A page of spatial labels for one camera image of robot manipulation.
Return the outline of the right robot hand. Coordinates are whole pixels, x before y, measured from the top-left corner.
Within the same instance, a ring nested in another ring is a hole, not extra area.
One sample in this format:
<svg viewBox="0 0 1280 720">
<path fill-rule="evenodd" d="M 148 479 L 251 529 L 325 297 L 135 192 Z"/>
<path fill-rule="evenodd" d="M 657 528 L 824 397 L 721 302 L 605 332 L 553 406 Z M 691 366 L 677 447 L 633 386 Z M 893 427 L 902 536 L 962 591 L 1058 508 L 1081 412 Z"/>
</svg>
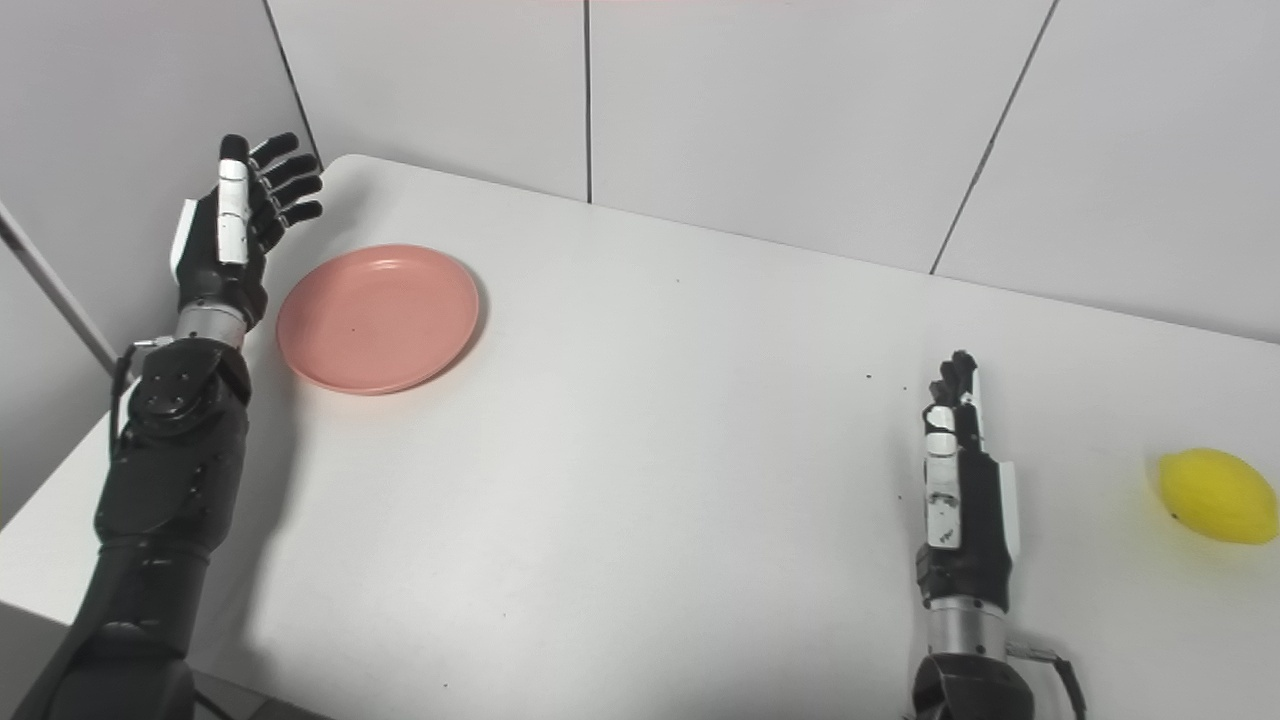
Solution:
<svg viewBox="0 0 1280 720">
<path fill-rule="evenodd" d="M 1009 466 L 986 448 L 978 370 L 977 360 L 957 350 L 929 386 L 916 587 L 928 606 L 970 598 L 1007 612 L 1018 555 L 1016 487 Z"/>
</svg>

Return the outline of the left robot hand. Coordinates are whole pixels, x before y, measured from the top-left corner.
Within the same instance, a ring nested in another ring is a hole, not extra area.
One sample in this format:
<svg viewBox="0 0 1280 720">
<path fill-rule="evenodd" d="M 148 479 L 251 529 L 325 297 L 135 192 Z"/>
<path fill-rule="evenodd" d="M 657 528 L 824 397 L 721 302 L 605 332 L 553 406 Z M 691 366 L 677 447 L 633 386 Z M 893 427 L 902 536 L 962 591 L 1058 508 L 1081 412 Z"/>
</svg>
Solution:
<svg viewBox="0 0 1280 720">
<path fill-rule="evenodd" d="M 252 329 L 268 306 L 266 255 L 289 228 L 323 214 L 320 163 L 293 132 L 257 145 L 227 135 L 216 172 L 214 187 L 180 210 L 170 252 L 178 306 L 227 307 Z"/>
</svg>

